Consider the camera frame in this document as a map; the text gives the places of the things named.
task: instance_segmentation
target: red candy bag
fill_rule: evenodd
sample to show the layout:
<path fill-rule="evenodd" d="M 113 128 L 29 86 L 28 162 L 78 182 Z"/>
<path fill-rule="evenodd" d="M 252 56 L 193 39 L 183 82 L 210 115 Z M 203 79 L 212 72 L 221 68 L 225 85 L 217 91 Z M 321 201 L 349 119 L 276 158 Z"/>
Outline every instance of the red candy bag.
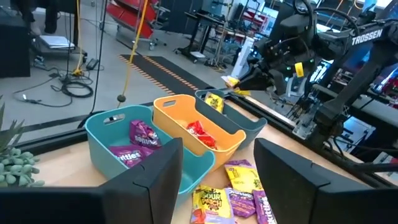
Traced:
<path fill-rule="evenodd" d="M 158 149 L 162 146 L 156 132 L 141 120 L 130 122 L 130 141 L 138 146 Z"/>
<path fill-rule="evenodd" d="M 188 124 L 187 130 L 208 147 L 217 149 L 215 139 L 205 132 L 200 121 Z"/>
<path fill-rule="evenodd" d="M 111 146 L 109 150 L 128 167 L 135 166 L 153 153 L 147 147 L 136 145 Z"/>

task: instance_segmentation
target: yellow cable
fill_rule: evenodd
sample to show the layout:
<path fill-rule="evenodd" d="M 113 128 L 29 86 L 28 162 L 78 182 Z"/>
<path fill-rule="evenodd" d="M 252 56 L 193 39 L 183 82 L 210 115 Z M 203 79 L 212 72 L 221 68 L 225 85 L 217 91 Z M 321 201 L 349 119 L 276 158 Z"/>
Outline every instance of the yellow cable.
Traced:
<path fill-rule="evenodd" d="M 359 6 L 356 4 L 356 1 L 357 1 L 357 0 L 354 0 L 354 6 L 355 6 L 355 8 L 362 10 L 363 7 L 359 7 Z"/>
<path fill-rule="evenodd" d="M 81 67 L 81 63 L 82 63 L 82 60 L 83 60 L 83 44 L 82 44 L 82 42 L 81 42 L 81 34 L 80 34 L 80 0 L 76 0 L 76 16 L 77 16 L 77 32 L 78 32 L 78 41 L 79 41 L 79 44 L 80 44 L 80 46 L 79 46 L 79 48 L 80 48 L 80 53 L 79 53 L 79 61 L 78 61 L 78 63 L 77 63 L 77 66 L 76 66 L 76 69 L 75 69 L 75 71 L 73 71 L 73 73 L 72 74 L 74 74 L 74 75 L 82 75 L 83 74 L 83 72 L 80 70 L 80 67 Z"/>
<path fill-rule="evenodd" d="M 132 46 L 130 59 L 129 59 L 129 62 L 127 64 L 126 81 L 124 82 L 124 88 L 123 88 L 122 96 L 124 96 L 124 94 L 126 94 L 127 88 L 129 86 L 129 81 L 130 81 L 130 76 L 131 76 L 132 59 L 134 58 L 134 54 L 136 53 L 137 44 L 138 44 L 139 37 L 140 37 L 140 34 L 141 34 L 142 25 L 144 24 L 144 21 L 145 21 L 145 14 L 146 14 L 146 11 L 147 11 L 147 5 L 148 5 L 148 0 L 145 0 L 144 8 L 142 10 L 142 16 L 140 18 L 139 25 L 138 25 L 136 39 L 134 41 L 134 45 Z"/>

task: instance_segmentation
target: purple candy bag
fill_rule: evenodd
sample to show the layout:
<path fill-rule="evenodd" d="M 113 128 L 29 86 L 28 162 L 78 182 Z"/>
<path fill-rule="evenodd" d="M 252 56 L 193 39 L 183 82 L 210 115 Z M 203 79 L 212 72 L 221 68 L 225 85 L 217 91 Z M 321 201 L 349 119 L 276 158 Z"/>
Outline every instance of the purple candy bag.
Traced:
<path fill-rule="evenodd" d="M 277 224 L 265 191 L 253 190 L 259 224 Z"/>
<path fill-rule="evenodd" d="M 237 160 L 237 161 L 228 161 L 225 165 L 232 165 L 232 166 L 247 165 L 247 166 L 251 166 L 250 162 L 245 160 L 245 159 L 241 159 L 241 160 Z"/>
<path fill-rule="evenodd" d="M 162 146 L 156 132 L 141 120 L 130 122 L 130 141 L 139 146 L 155 150 Z"/>
<path fill-rule="evenodd" d="M 111 146 L 109 150 L 128 167 L 133 167 L 153 153 L 147 147 L 136 145 Z"/>
<path fill-rule="evenodd" d="M 240 192 L 232 188 L 226 189 L 229 194 L 234 215 L 247 218 L 256 212 L 253 195 L 246 192 Z"/>

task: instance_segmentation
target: striped floor tape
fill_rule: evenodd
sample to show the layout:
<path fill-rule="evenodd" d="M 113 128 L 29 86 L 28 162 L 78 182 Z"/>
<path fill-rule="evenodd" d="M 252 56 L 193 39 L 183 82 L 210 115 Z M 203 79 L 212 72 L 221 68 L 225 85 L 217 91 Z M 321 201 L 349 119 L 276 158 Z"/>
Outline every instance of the striped floor tape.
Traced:
<path fill-rule="evenodd" d="M 142 71 L 142 69 L 140 69 L 137 65 L 130 64 L 129 60 L 125 59 L 122 55 L 119 56 L 120 60 L 122 60 L 123 62 L 125 62 L 126 64 L 128 64 L 131 68 L 133 68 L 135 71 L 137 71 L 138 73 L 140 73 L 140 75 L 142 75 L 144 78 L 148 79 L 150 82 L 152 82 L 153 84 L 155 84 L 157 87 L 161 88 L 163 91 L 165 91 L 168 95 L 174 95 L 175 93 L 173 91 L 171 91 L 170 89 L 168 89 L 166 86 L 164 86 L 163 84 L 161 84 L 160 82 L 158 82 L 156 79 L 154 79 L 151 75 L 149 75 L 148 73 Z"/>
<path fill-rule="evenodd" d="M 179 77 L 176 73 L 170 71 L 169 69 L 165 68 L 163 65 L 155 62 L 154 60 L 152 60 L 150 57 L 148 56 L 143 56 L 144 59 L 146 59 L 148 62 L 154 64 L 156 67 L 160 68 L 161 70 L 163 70 L 165 73 L 171 75 L 172 77 L 174 77 L 175 79 L 177 79 L 178 81 L 182 82 L 184 85 L 189 86 L 192 90 L 198 90 L 198 88 L 195 85 L 192 85 L 190 82 L 186 81 L 185 79 Z"/>

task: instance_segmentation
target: plastic basket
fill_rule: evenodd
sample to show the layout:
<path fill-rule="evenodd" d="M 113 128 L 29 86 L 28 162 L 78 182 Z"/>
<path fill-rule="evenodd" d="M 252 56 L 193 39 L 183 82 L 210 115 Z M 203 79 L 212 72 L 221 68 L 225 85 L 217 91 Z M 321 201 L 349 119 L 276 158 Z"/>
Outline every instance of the plastic basket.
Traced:
<path fill-rule="evenodd" d="M 134 119 L 142 120 L 152 127 L 162 144 L 172 139 L 153 124 L 152 110 L 146 106 L 128 106 L 106 111 L 92 116 L 86 122 L 91 161 L 108 180 L 128 169 L 108 150 L 108 147 L 130 144 L 129 123 Z M 215 164 L 215 155 L 212 152 L 207 152 L 201 156 L 196 156 L 184 148 L 182 162 L 182 178 L 175 207 L 184 202 L 204 176 L 209 173 Z"/>
<path fill-rule="evenodd" d="M 195 92 L 195 97 L 197 99 L 195 107 L 197 111 L 230 134 L 238 130 L 243 130 L 246 133 L 246 139 L 238 147 L 238 150 L 248 146 L 267 124 L 267 120 L 265 118 L 260 118 L 258 121 L 252 121 L 227 104 L 224 104 L 223 113 L 220 113 L 204 102 L 203 99 L 208 92 L 216 94 L 221 98 L 225 97 L 225 94 L 221 90 L 198 90 Z"/>
<path fill-rule="evenodd" d="M 209 148 L 186 130 L 187 125 L 195 121 L 200 121 L 205 131 L 216 140 L 217 149 Z M 184 146 L 196 155 L 213 151 L 216 162 L 212 170 L 227 162 L 246 137 L 242 130 L 230 134 L 203 116 L 195 109 L 195 97 L 189 95 L 156 99 L 154 123 L 172 137 L 182 138 Z"/>

